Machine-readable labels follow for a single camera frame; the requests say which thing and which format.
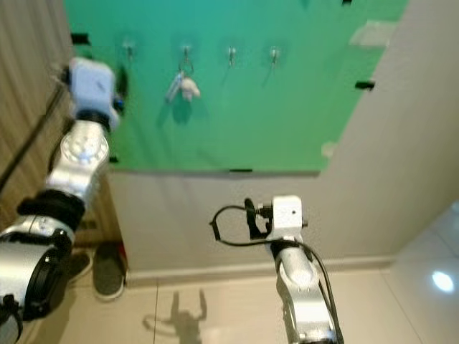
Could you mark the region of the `dark shoe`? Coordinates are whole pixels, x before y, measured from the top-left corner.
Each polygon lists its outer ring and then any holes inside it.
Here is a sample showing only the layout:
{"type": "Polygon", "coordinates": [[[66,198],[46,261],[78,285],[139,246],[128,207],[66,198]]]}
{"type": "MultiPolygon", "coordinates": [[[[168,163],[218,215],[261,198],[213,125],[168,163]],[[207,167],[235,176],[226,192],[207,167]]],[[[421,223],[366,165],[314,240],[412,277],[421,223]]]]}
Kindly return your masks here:
{"type": "Polygon", "coordinates": [[[124,293],[127,284],[127,266],[123,244],[104,242],[93,255],[93,284],[95,295],[103,302],[113,301],[124,293]]]}
{"type": "Polygon", "coordinates": [[[79,279],[82,279],[91,272],[92,265],[94,264],[94,256],[94,249],[82,249],[78,250],[78,252],[72,253],[70,265],[67,269],[67,285],[75,285],[79,279]]]}

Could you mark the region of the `large white tape piece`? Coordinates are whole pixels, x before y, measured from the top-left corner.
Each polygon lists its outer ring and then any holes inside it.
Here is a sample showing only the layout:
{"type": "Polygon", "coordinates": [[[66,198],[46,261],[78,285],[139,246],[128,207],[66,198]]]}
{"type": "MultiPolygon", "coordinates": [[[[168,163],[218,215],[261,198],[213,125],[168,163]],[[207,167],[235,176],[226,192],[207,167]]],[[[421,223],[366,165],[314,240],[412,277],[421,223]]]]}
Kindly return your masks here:
{"type": "Polygon", "coordinates": [[[368,20],[354,30],[349,45],[363,49],[387,48],[399,27],[397,21],[368,20]]]}

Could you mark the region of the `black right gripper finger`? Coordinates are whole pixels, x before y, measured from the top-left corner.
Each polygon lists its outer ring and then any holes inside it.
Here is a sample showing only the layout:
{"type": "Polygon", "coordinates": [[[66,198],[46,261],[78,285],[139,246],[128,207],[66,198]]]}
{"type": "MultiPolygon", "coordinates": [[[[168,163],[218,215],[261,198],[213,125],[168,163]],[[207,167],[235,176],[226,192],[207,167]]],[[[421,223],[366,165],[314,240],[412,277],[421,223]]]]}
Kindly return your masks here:
{"type": "Polygon", "coordinates": [[[258,209],[255,203],[252,202],[252,199],[245,198],[244,199],[244,210],[245,210],[245,217],[248,226],[249,237],[251,240],[259,240],[262,239],[262,232],[257,225],[257,216],[258,216],[258,209]]]}

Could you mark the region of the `green board with hooks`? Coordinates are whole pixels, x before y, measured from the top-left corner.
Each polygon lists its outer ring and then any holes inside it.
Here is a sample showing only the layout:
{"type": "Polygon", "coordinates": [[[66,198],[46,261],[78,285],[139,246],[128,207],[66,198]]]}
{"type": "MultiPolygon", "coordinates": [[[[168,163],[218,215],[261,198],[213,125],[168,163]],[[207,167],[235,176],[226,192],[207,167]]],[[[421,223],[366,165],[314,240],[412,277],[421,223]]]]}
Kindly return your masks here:
{"type": "Polygon", "coordinates": [[[113,164],[131,173],[319,173],[374,81],[386,48],[349,45],[368,20],[402,19],[409,0],[65,0],[78,55],[129,72],[112,137],[113,164]],[[133,42],[129,63],[122,43],[133,42]],[[164,95],[192,47],[201,96],[164,95]],[[227,66],[227,49],[238,50],[227,66]],[[280,63],[271,70],[270,49],[280,63]]]}

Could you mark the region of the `light wooden door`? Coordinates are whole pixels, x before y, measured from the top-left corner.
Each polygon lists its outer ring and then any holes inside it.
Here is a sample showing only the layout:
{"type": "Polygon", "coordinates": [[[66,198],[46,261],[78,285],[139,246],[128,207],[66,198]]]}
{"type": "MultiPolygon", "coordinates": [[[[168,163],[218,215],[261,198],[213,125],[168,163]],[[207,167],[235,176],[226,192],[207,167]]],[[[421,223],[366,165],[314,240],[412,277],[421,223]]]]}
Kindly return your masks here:
{"type": "Polygon", "coordinates": [[[0,170],[26,152],[0,192],[0,227],[42,189],[59,148],[70,96],[58,82],[73,56],[65,0],[0,1],[0,170]]]}

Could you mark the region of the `key bunch with white plush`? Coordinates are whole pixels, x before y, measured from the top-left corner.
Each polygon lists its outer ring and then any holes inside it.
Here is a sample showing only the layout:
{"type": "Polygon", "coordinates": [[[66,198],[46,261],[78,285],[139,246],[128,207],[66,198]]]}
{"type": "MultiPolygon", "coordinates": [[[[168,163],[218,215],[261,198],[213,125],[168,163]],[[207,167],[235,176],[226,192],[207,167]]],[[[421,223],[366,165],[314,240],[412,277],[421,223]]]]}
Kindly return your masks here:
{"type": "Polygon", "coordinates": [[[178,95],[187,102],[191,102],[197,96],[201,96],[201,91],[198,88],[197,82],[191,77],[191,72],[193,71],[193,67],[179,67],[178,72],[174,78],[171,79],[169,87],[165,92],[165,102],[168,104],[173,102],[178,95]]]}

